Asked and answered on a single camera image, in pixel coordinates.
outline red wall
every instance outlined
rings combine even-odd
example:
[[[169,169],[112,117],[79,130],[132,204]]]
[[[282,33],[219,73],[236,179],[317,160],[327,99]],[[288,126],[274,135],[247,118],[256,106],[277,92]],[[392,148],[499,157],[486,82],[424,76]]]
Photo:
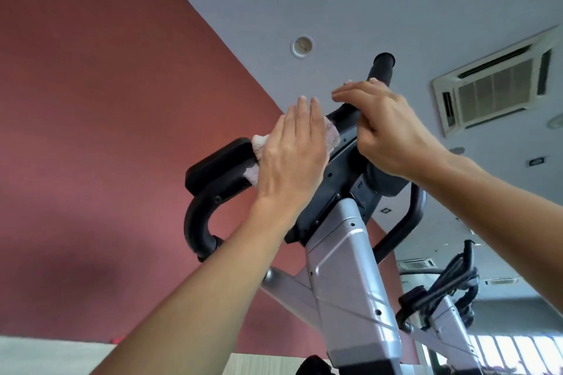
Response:
[[[186,168],[267,133],[280,111],[186,0],[0,6],[0,333],[109,342],[198,265],[182,234]],[[214,233],[253,199],[221,208]],[[303,251],[283,246],[275,263],[296,272]],[[237,351],[324,346],[258,293]]]

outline white ceiling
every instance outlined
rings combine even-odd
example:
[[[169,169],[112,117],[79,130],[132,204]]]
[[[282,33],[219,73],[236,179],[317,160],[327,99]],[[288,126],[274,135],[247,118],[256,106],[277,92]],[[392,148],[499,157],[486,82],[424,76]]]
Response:
[[[305,94],[320,97],[330,112],[337,107],[330,100],[334,87],[347,79],[365,78],[377,53],[393,53],[397,64],[391,88],[408,98],[444,145],[464,146],[466,155],[492,174],[563,204],[563,130],[545,127],[548,119],[563,111],[560,50],[553,53],[548,95],[539,109],[457,137],[443,137],[430,90],[435,77],[561,23],[563,0],[189,1],[284,110]],[[313,37],[315,48],[298,60],[289,46],[303,33]],[[525,160],[543,155],[549,155],[545,165],[525,167]],[[403,193],[382,202],[374,218],[389,230],[407,205],[408,194]],[[378,212],[383,207],[392,212]],[[461,251],[463,240],[472,237],[454,215],[429,199],[424,219],[396,256],[430,257],[444,266]],[[476,248],[476,263],[482,278],[515,274],[486,245]],[[521,282],[483,287],[480,298],[535,295]]]

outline hand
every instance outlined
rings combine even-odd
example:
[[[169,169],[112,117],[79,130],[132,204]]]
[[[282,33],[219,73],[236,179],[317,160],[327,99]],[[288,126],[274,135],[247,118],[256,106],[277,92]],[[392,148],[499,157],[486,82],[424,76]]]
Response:
[[[270,134],[258,174],[258,200],[274,201],[297,218],[311,201],[328,162],[323,112],[316,98],[299,97]]]
[[[386,173],[414,181],[427,164],[450,155],[406,99],[377,79],[346,83],[332,92],[332,99],[362,112],[357,123],[357,148]]]

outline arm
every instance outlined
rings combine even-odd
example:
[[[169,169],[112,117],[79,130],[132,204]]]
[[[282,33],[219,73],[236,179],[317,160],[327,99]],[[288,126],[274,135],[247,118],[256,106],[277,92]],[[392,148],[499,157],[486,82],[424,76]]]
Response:
[[[248,219],[94,370],[94,375],[221,374],[285,233],[327,161],[317,100],[299,98],[272,131]]]
[[[511,186],[447,151],[408,105],[375,79],[333,92],[362,111],[358,149],[414,181],[475,230],[546,300],[563,311],[563,207]]]

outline gym equipment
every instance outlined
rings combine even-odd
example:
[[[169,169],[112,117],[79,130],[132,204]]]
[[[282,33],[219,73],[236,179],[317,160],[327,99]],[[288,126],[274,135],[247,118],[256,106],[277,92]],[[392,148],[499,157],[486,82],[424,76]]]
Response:
[[[368,79],[389,85],[394,65],[393,55],[377,55]],[[482,374],[464,325],[472,321],[478,285],[471,241],[428,291],[417,287],[401,296],[397,315],[389,304],[377,264],[418,225],[426,192],[411,184],[406,215],[372,249],[365,223],[382,196],[396,196],[408,181],[383,173],[359,153],[359,116],[349,104],[327,116],[341,143],[313,199],[285,236],[285,242],[305,247],[306,266],[295,277],[272,267],[261,288],[322,333],[328,357],[341,375],[401,374],[399,329],[445,356],[452,370]],[[239,138],[187,170],[185,186],[194,199],[186,212],[184,235],[200,261],[222,243],[210,234],[209,218],[222,203],[250,187],[243,172],[255,163],[250,139]],[[450,295],[457,289],[468,292],[454,304]],[[422,328],[408,321],[415,313]]]

